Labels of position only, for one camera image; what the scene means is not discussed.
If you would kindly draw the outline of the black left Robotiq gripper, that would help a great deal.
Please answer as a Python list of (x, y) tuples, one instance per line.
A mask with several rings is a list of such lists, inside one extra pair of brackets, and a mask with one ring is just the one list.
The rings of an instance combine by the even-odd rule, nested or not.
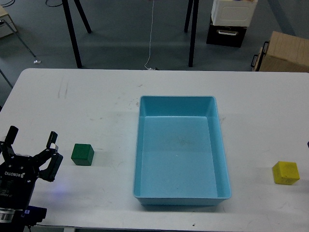
[[(12, 210), (24, 210), (28, 207), (35, 182), (38, 178), (53, 182), (59, 170), (63, 156), (58, 153), (56, 140), (58, 134), (51, 131), (46, 148), (35, 155), (15, 156), (13, 143), (18, 133), (18, 128), (10, 126), (0, 150), (4, 161), (0, 165), (0, 207)], [(44, 170), (40, 167), (49, 161)]]

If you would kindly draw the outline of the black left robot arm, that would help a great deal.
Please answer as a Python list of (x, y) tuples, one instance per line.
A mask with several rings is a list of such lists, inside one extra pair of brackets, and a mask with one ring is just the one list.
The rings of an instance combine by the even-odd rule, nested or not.
[(53, 182), (63, 160), (52, 131), (46, 148), (35, 156), (22, 156), (13, 150), (18, 128), (11, 126), (0, 143), (0, 230), (22, 232), (46, 217), (46, 208), (29, 204), (37, 179)]

